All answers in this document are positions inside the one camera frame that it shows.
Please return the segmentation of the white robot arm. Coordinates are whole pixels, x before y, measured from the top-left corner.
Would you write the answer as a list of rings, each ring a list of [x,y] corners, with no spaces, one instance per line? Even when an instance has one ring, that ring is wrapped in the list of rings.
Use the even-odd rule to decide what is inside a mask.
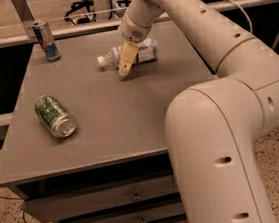
[[[178,94],[165,116],[188,223],[276,223],[253,143],[279,124],[279,55],[200,0],[132,0],[120,26],[121,75],[161,13],[216,74]]]

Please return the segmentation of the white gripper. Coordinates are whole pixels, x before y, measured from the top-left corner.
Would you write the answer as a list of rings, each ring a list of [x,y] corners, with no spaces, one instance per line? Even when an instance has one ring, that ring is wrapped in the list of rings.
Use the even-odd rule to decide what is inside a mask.
[[[137,43],[146,39],[155,19],[163,13],[163,9],[149,0],[132,0],[122,18],[119,31],[126,40],[121,48],[118,65],[119,75],[126,77],[138,53]]]

